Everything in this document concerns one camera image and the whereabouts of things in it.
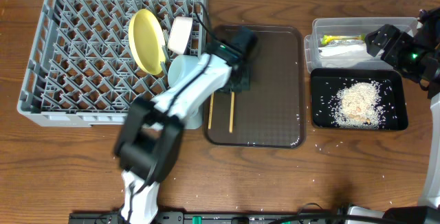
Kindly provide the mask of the wooden chopstick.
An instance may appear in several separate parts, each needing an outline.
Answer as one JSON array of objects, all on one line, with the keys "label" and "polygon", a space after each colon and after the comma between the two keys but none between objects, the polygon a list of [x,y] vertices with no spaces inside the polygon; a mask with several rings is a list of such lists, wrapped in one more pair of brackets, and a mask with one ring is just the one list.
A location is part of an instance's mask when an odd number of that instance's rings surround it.
[{"label": "wooden chopstick", "polygon": [[229,118],[229,133],[233,133],[234,128],[234,103],[235,103],[235,92],[231,92],[230,96],[230,118]]},{"label": "wooden chopstick", "polygon": [[208,114],[208,130],[212,128],[214,98],[215,98],[215,93],[212,93],[210,96],[210,106],[209,106],[209,114]]}]

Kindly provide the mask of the light blue bowl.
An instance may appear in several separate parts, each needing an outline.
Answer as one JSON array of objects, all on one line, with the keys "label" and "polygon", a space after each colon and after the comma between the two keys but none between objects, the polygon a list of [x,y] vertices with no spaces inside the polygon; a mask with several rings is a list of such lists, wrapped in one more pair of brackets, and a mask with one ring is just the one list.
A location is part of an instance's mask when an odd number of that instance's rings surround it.
[{"label": "light blue bowl", "polygon": [[168,70],[170,88],[182,81],[199,63],[196,56],[179,55],[171,63]]}]

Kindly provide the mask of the white paper napkin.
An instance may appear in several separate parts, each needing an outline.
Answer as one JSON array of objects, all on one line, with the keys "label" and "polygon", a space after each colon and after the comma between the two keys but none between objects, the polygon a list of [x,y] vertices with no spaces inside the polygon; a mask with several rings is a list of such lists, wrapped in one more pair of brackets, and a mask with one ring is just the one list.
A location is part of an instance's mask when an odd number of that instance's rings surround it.
[{"label": "white paper napkin", "polygon": [[318,48],[321,57],[336,57],[336,56],[354,56],[361,57],[367,55],[366,44],[351,44],[351,45],[332,45]]}]

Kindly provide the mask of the white bowl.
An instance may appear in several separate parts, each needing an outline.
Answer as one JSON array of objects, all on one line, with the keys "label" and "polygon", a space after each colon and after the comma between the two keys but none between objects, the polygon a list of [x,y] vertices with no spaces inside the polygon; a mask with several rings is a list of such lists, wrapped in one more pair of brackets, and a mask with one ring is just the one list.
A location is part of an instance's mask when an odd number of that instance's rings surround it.
[{"label": "white bowl", "polygon": [[186,16],[178,16],[174,19],[167,45],[170,51],[178,55],[185,54],[192,31],[192,21],[192,18]]}]

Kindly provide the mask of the green snack wrapper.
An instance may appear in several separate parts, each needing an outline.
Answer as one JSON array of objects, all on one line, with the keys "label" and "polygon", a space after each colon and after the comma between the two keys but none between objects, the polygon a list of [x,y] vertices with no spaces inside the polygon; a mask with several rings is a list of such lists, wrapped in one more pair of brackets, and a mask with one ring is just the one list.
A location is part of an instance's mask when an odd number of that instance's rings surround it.
[{"label": "green snack wrapper", "polygon": [[351,41],[364,41],[365,35],[364,34],[358,34],[358,35],[324,35],[320,42],[322,45],[332,45],[336,43],[343,43],[343,42],[351,42]]}]

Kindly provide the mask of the yellow plate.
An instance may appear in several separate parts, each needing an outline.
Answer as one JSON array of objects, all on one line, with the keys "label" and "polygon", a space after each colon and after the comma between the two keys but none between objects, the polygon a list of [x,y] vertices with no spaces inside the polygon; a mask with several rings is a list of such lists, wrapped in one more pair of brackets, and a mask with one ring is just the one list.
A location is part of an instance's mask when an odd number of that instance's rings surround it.
[{"label": "yellow plate", "polygon": [[131,54],[138,67],[148,74],[161,74],[166,60],[165,39],[155,15],[147,9],[137,11],[129,22],[128,35]]}]

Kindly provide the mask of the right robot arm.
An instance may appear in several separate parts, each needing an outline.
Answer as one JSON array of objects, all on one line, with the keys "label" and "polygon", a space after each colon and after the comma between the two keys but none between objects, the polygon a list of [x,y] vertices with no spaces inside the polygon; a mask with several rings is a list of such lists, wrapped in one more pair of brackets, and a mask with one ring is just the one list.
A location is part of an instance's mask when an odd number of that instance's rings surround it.
[{"label": "right robot arm", "polygon": [[428,172],[416,207],[391,208],[383,219],[394,223],[439,222],[439,9],[421,10],[421,27],[411,36],[394,25],[383,25],[365,36],[366,51],[391,65],[401,76],[428,92],[432,142]]}]

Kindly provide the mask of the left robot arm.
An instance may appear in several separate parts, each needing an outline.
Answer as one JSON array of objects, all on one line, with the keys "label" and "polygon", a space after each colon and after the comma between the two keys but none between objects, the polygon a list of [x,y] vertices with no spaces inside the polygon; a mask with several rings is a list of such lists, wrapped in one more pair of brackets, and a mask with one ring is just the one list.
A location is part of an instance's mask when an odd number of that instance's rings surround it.
[{"label": "left robot arm", "polygon": [[177,161],[190,116],[216,91],[250,88],[247,58],[257,40],[244,26],[229,41],[214,38],[181,82],[151,100],[136,98],[132,102],[113,150],[124,181],[121,223],[154,220],[160,184]]}]

